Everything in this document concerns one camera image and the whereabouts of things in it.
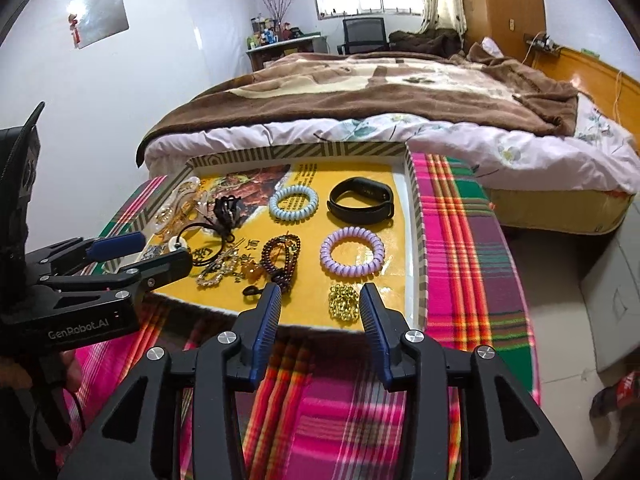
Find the person left hand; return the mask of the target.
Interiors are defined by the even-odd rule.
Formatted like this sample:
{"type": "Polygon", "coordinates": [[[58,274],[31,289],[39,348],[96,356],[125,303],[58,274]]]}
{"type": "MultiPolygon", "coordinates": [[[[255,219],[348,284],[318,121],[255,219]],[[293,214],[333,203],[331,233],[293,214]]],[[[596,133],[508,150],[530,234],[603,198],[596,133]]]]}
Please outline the person left hand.
{"type": "MultiPolygon", "coordinates": [[[[82,370],[76,358],[76,351],[62,352],[54,369],[58,372],[64,370],[64,388],[69,393],[78,393],[82,384],[82,370]]],[[[2,356],[0,359],[0,387],[21,390],[29,389],[31,386],[32,376],[29,375],[29,372],[12,359],[2,356]]]]}

